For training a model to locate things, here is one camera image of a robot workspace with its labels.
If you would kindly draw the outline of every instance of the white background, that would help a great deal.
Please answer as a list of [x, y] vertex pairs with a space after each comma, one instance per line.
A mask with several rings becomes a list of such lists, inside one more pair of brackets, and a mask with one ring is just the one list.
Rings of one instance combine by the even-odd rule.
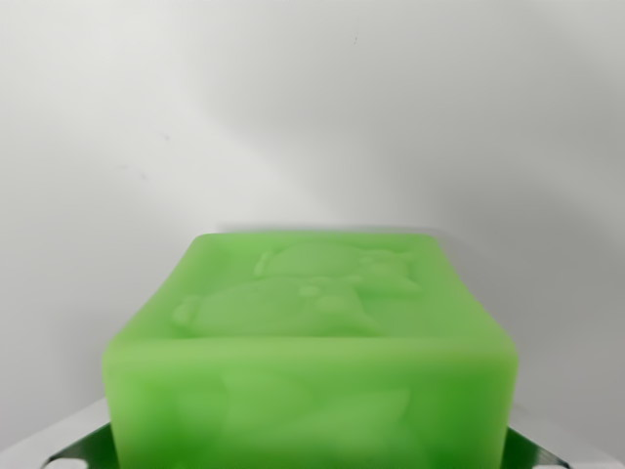
[[0, 1], [0, 448], [191, 239], [428, 227], [517, 401], [625, 458], [625, 3]]

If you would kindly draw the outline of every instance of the translucent soap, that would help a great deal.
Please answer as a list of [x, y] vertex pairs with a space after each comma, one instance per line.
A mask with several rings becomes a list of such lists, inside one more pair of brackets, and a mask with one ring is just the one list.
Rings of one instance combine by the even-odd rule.
[[200, 236], [104, 354], [123, 469], [498, 469], [516, 370], [424, 234]]

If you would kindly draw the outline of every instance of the green soap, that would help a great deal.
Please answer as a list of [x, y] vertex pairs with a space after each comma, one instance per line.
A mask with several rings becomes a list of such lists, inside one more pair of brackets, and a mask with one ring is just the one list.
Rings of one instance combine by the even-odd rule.
[[200, 236], [104, 354], [124, 469], [497, 469], [516, 370], [425, 234]]

